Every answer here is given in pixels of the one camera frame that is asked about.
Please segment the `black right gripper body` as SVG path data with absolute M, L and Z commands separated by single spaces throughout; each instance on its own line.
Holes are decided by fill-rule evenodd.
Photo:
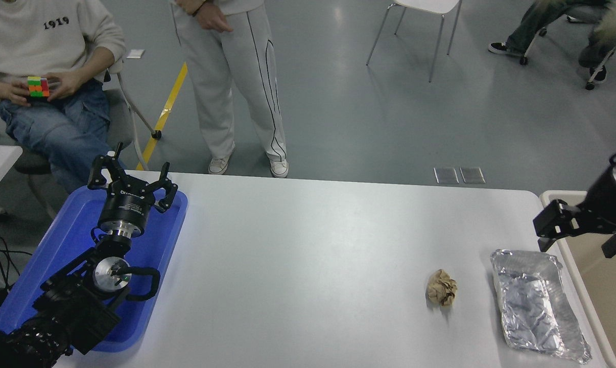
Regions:
M 583 201 L 583 227 L 591 233 L 616 230 L 616 173 L 604 173 L 587 191 Z

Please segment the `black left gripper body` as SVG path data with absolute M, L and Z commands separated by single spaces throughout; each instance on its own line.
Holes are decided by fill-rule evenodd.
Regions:
M 98 227 L 107 231 L 116 228 L 114 223 L 122 222 L 144 231 L 155 202 L 154 194 L 142 189 L 131 193 L 119 187 L 107 187 L 105 191 L 106 202 L 98 219 Z

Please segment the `seated person's left hand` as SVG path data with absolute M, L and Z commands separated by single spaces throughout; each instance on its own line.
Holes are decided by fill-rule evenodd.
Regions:
M 80 69 L 68 72 L 47 73 L 44 75 L 44 78 L 58 84 L 56 87 L 50 88 L 48 102 L 71 97 L 81 88 L 82 84 L 88 81 Z

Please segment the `seated person's right hand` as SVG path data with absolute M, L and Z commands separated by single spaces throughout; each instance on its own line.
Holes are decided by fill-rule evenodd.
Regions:
M 18 106 L 31 107 L 32 105 L 28 97 L 30 97 L 28 86 L 21 80 L 2 82 L 0 99 L 7 100 Z

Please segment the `standing person's right hand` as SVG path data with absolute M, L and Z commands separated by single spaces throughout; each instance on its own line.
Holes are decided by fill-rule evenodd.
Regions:
M 222 10 L 212 2 L 203 3 L 199 10 L 196 10 L 194 18 L 203 30 L 213 30 L 219 33 L 233 31 Z

